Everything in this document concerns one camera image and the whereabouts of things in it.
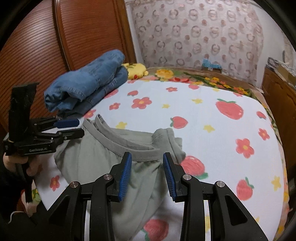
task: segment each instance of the patterned curtain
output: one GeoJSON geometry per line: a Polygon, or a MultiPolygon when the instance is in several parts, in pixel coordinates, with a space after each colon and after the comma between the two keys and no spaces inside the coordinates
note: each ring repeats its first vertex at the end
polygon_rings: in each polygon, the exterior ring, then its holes
{"type": "Polygon", "coordinates": [[[239,0],[135,0],[132,15],[146,67],[199,69],[203,58],[254,83],[263,30],[252,4],[239,0]]]}

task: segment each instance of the hand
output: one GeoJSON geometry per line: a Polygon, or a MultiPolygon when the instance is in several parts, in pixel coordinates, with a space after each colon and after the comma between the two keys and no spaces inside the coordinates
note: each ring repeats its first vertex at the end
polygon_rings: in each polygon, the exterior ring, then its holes
{"type": "Polygon", "coordinates": [[[40,166],[39,156],[34,156],[28,158],[27,156],[19,156],[17,154],[13,154],[11,156],[6,156],[5,153],[3,155],[3,163],[7,170],[16,173],[16,163],[25,164],[29,160],[29,167],[26,170],[29,176],[35,176],[38,173],[38,169],[40,166]]]}

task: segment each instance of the yellow star print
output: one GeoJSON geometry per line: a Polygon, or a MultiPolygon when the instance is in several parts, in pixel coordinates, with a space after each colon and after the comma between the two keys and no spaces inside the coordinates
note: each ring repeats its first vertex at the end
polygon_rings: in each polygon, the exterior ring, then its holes
{"type": "Polygon", "coordinates": [[[274,176],[274,179],[271,181],[271,184],[274,186],[274,191],[276,191],[278,188],[281,188],[281,184],[279,183],[279,177],[274,176]]]}
{"type": "Polygon", "coordinates": [[[205,232],[211,228],[210,216],[205,216],[205,232]]]}
{"type": "Polygon", "coordinates": [[[215,129],[211,125],[205,125],[204,130],[206,130],[208,133],[211,133],[215,129]]]}
{"type": "Polygon", "coordinates": [[[125,129],[126,128],[127,123],[124,122],[119,122],[117,126],[115,126],[115,128],[117,129],[125,129]]]}
{"type": "Polygon", "coordinates": [[[284,192],[284,202],[288,202],[288,201],[289,201],[289,193],[284,192]]]}
{"type": "Polygon", "coordinates": [[[169,108],[169,107],[170,107],[169,104],[163,104],[163,106],[162,106],[163,109],[167,109],[167,108],[169,108]]]}
{"type": "Polygon", "coordinates": [[[282,234],[282,232],[285,230],[285,227],[283,225],[278,227],[277,233],[282,234]]]}
{"type": "Polygon", "coordinates": [[[193,101],[195,104],[200,104],[200,103],[202,103],[202,99],[192,99],[192,101],[193,101]]]}

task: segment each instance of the wooden headboard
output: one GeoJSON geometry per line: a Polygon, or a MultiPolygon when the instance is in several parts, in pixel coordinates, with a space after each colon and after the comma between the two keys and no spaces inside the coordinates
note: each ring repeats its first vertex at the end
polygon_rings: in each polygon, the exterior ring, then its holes
{"type": "Polygon", "coordinates": [[[136,62],[124,0],[43,0],[0,51],[0,124],[8,130],[14,85],[39,82],[31,117],[46,117],[44,90],[59,75],[119,49],[136,62]]]}

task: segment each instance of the floral bedsheet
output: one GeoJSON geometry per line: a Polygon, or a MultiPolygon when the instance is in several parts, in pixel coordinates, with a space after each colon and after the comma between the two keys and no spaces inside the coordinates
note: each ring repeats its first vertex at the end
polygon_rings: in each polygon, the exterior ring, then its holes
{"type": "MultiPolygon", "coordinates": [[[[278,237],[289,211],[287,173],[276,124],[264,98],[254,90],[189,70],[148,71],[148,76],[129,80],[108,94],[84,118],[94,119],[99,113],[110,127],[135,131],[173,128],[183,140],[185,172],[208,183],[225,181],[268,239],[278,237]]],[[[36,187],[48,209],[68,183],[53,155],[42,158],[36,187]]],[[[168,193],[133,241],[179,241],[183,206],[168,193]]],[[[206,240],[210,240],[207,202],[205,223],[206,240]]]]}

